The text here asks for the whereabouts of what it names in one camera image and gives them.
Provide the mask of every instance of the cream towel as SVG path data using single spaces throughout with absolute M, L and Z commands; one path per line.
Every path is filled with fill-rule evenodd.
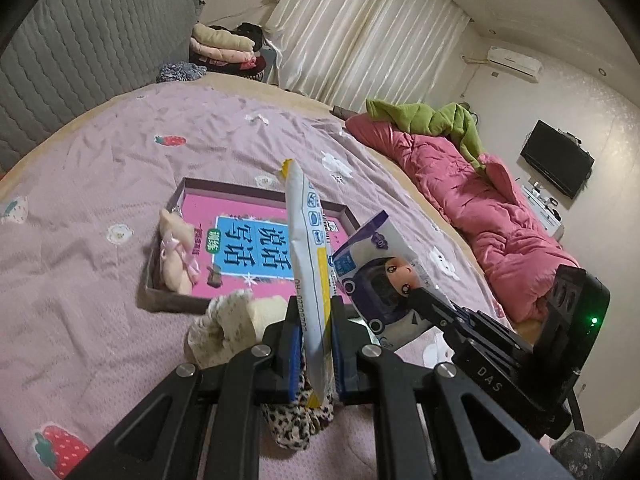
M 228 48 L 229 50 L 242 50 L 243 52 L 254 51 L 254 40 L 232 34 L 228 30 L 216 30 L 215 28 L 206 27 L 202 23 L 195 24 L 192 36 L 199 43 L 206 46 Z
M 229 50 L 227 48 L 216 48 L 214 46 L 206 46 L 198 43 L 195 38 L 190 38 L 189 48 L 192 52 L 207 56 L 217 61 L 226 61 L 227 63 L 246 63 L 255 59 L 253 52 L 243 52 L 241 50 Z

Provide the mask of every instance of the pink ribbon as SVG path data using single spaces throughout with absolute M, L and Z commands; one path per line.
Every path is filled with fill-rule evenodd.
M 187 274 L 192 285 L 198 283 L 200 279 L 200 266 L 198 265 L 198 261 L 193 254 L 188 254 L 184 249 L 184 246 L 180 243 L 180 240 L 177 240 L 173 237 L 171 231 L 167 231 L 160 242 L 160 259 L 162 261 L 166 260 L 167 251 L 176 251 L 183 264 L 186 266 Z

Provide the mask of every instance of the folded clothes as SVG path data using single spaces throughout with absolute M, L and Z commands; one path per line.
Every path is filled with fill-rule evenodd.
M 244 63 L 255 57 L 253 52 L 243 52 L 241 50 L 229 50 L 226 48 L 216 48 L 214 46 L 203 45 L 195 38 L 191 38 L 189 47 L 192 52 L 207 56 L 218 61 L 226 61 L 228 63 Z
M 234 30 L 228 30 L 221 25 L 212 25 L 211 28 L 214 28 L 215 30 L 226 30 L 236 36 L 245 36 L 250 38 L 254 42 L 254 52 L 258 52 L 264 43 L 264 34 L 262 33 L 262 29 L 253 23 L 242 22 Z
M 255 68 L 255 57 L 240 64 L 240 70 L 249 70 L 250 68 Z
M 207 73 L 203 66 L 195 63 L 166 63 L 160 67 L 160 73 L 156 81 L 164 83 L 167 81 L 196 81 Z
M 202 23 L 196 23 L 193 27 L 192 36 L 201 44 L 224 48 L 229 50 L 240 50 L 242 52 L 253 52 L 255 43 L 251 38 L 244 35 L 232 34 L 226 28 L 206 27 Z
M 253 75 L 239 74 L 239 76 L 244 77 L 245 79 L 250 79 L 251 81 L 262 82 L 262 80 L 264 79 L 264 70 L 261 70 L 260 72 L 255 73 Z
M 199 54 L 192 54 L 189 61 L 197 65 L 205 66 L 208 72 L 220 72 L 223 74 L 239 75 L 242 77 L 252 77 L 264 72 L 267 62 L 263 56 L 255 58 L 255 66 L 252 68 L 242 68 L 244 63 L 227 63 L 220 65 L 219 61 L 213 60 L 210 57 L 200 56 Z

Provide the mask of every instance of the plush toy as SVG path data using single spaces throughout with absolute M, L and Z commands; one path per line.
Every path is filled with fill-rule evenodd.
M 250 290 L 239 289 L 213 298 L 187 332 L 185 357 L 200 368 L 228 363 L 262 341 L 264 330 L 286 315 L 287 301 L 281 296 L 254 300 Z
M 191 254 L 195 243 L 193 225 L 178 213 L 160 210 L 160 272 L 166 288 L 178 294 L 190 295 L 200 279 L 200 268 Z

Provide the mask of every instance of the air conditioner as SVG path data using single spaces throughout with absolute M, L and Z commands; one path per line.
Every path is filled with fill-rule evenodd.
M 530 83 L 540 82 L 543 66 L 537 59 L 498 46 L 492 46 L 486 57 L 489 60 L 489 66 Z

